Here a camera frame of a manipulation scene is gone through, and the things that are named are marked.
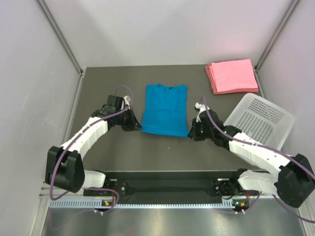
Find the blue t shirt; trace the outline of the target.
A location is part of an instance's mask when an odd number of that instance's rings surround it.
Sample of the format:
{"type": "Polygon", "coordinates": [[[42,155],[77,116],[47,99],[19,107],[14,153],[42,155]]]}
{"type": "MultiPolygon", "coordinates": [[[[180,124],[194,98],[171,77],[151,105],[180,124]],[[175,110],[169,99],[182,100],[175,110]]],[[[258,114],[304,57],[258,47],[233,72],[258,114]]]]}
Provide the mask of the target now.
{"type": "Polygon", "coordinates": [[[142,132],[186,138],[187,126],[187,91],[186,85],[165,86],[147,85],[145,111],[141,125],[142,132]]]}

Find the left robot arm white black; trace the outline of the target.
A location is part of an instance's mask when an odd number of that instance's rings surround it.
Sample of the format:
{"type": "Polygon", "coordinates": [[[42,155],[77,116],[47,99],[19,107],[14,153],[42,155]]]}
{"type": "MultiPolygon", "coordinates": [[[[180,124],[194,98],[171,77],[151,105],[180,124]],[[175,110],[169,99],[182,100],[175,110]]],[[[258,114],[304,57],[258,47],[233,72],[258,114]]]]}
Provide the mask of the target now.
{"type": "Polygon", "coordinates": [[[129,96],[108,96],[107,103],[93,112],[70,140],[48,150],[45,183],[66,192],[77,193],[82,189],[95,188],[101,195],[108,194],[112,188],[111,182],[102,172],[85,170],[83,159],[99,138],[117,125],[125,132],[142,128],[129,96]]]}

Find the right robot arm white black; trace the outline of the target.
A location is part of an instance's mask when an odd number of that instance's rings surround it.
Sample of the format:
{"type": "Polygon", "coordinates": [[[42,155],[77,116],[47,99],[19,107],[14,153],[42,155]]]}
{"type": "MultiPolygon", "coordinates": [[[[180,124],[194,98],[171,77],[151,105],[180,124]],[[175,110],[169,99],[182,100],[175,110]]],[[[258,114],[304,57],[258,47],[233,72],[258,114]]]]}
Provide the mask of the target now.
{"type": "Polygon", "coordinates": [[[291,156],[265,146],[240,129],[225,126],[217,114],[197,104],[198,115],[192,120],[188,137],[194,141],[210,139],[215,145],[228,150],[263,172],[238,169],[230,190],[237,195],[254,190],[279,197],[287,205],[299,208],[315,190],[315,175],[308,159],[297,154],[291,156]]]}

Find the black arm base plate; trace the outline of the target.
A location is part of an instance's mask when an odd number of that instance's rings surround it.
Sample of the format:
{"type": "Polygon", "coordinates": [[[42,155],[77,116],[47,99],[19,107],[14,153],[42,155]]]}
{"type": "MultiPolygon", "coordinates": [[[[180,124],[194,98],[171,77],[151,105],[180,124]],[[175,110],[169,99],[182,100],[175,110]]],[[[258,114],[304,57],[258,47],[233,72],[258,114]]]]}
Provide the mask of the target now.
{"type": "Polygon", "coordinates": [[[211,204],[224,198],[246,197],[236,188],[234,171],[106,172],[104,190],[85,190],[85,197],[110,197],[120,204],[211,204]]]}

